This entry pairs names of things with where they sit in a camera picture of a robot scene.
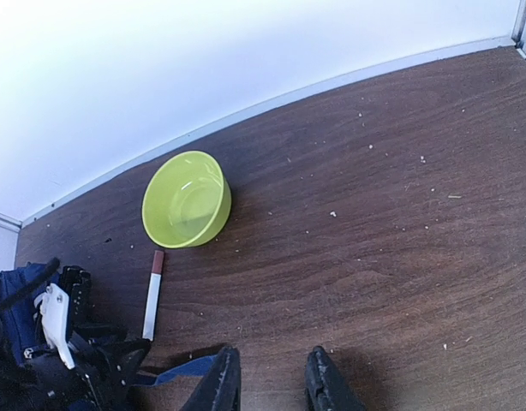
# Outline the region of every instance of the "plastic bowl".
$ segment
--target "plastic bowl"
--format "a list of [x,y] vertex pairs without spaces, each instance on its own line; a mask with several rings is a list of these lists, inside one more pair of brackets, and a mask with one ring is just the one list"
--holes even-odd
[[230,213],[230,188],[218,162],[205,152],[168,160],[143,198],[143,225],[162,247],[195,247],[210,241]]

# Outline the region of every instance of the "blue fabric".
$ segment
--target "blue fabric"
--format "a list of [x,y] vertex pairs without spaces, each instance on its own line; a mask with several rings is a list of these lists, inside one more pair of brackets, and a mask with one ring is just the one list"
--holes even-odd
[[[0,273],[0,301],[15,294],[19,289],[25,287],[42,273],[45,265],[30,264],[27,267]],[[56,282],[58,274],[51,279]],[[23,351],[37,345],[35,340],[35,323],[33,315],[36,313],[33,300],[37,295],[45,292],[45,286],[41,285],[32,294],[31,299],[25,299],[14,304],[9,310],[0,313],[3,323],[4,335],[10,341],[12,355],[17,364],[23,364],[25,358]]]
[[203,375],[206,375],[212,366],[215,357],[216,355],[207,355],[206,357],[197,358],[196,360],[189,361],[186,364],[181,364],[180,366],[162,372],[156,377],[138,374],[133,386],[158,387],[161,384],[171,383],[179,376],[202,377]]

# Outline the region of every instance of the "bowl rim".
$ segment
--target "bowl rim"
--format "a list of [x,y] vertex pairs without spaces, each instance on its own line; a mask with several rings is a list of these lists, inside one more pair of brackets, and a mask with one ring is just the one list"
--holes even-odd
[[[164,172],[164,169],[166,167],[169,166],[169,164],[177,161],[179,158],[181,157],[185,157],[185,156],[188,156],[188,155],[193,155],[193,154],[196,154],[196,155],[202,155],[202,157],[206,157],[207,159],[211,160],[211,162],[213,164],[215,164],[218,168],[218,171],[219,171],[219,179],[221,181],[221,192],[220,192],[220,195],[219,195],[219,202],[217,204],[217,206],[215,207],[215,210],[213,211],[213,214],[212,214],[212,217],[209,219],[209,221],[207,222],[207,224],[204,226],[204,228],[197,234],[195,235],[193,238],[191,238],[190,240],[187,240],[187,241],[184,241],[184,242],[181,242],[181,243],[177,243],[177,244],[174,244],[174,245],[171,245],[171,244],[168,244],[168,243],[165,243],[165,242],[162,242],[160,240],[157,240],[154,235],[151,233],[151,230],[147,227],[147,223],[145,221],[145,210],[146,210],[146,198],[147,198],[147,193],[149,192],[149,189],[151,188],[152,186],[152,182],[162,173]],[[175,155],[174,157],[170,158],[169,160],[167,160],[164,164],[162,164],[156,173],[154,173],[154,175],[152,176],[151,178],[151,181],[147,184],[146,186],[146,189],[145,189],[145,194],[143,194],[143,203],[141,204],[141,219],[143,220],[143,227],[145,228],[145,232],[147,233],[147,235],[149,236],[149,238],[151,238],[151,240],[153,240],[155,243],[157,243],[158,245],[160,245],[161,247],[166,247],[166,248],[184,248],[184,247],[188,247],[190,246],[191,244],[193,244],[194,242],[196,242],[197,240],[199,240],[203,235],[204,233],[206,233],[208,231],[208,229],[212,226],[213,222],[215,221],[215,219],[217,218],[218,216],[218,213],[219,213],[219,210],[221,209],[221,205],[223,203],[223,198],[224,198],[224,190],[225,190],[225,181],[224,181],[224,174],[223,174],[223,170],[221,170],[221,166],[219,165],[218,161],[212,157],[210,154],[208,154],[207,152],[201,152],[201,151],[198,151],[198,150],[190,150],[190,151],[187,151],[187,152],[180,152],[179,154]]]

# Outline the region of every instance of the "white wall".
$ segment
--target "white wall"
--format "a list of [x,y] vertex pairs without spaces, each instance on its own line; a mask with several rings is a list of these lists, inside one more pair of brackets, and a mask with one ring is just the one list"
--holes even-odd
[[14,268],[17,236],[17,233],[0,227],[0,271]]
[[518,0],[0,1],[0,212],[24,219],[232,112],[510,36]]

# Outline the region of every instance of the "dark wood laminate floor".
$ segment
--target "dark wood laminate floor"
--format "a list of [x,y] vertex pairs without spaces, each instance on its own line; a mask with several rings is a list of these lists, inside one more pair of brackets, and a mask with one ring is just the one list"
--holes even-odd
[[[222,164],[234,205],[218,241],[166,252],[146,366],[231,343],[243,409],[301,410],[306,355],[322,344],[370,409],[526,409],[526,63],[514,49],[342,87],[188,149]],[[155,249],[140,204],[173,154],[26,227],[17,264],[83,265],[98,316],[140,334]],[[146,408],[177,409],[195,383],[143,393]]]

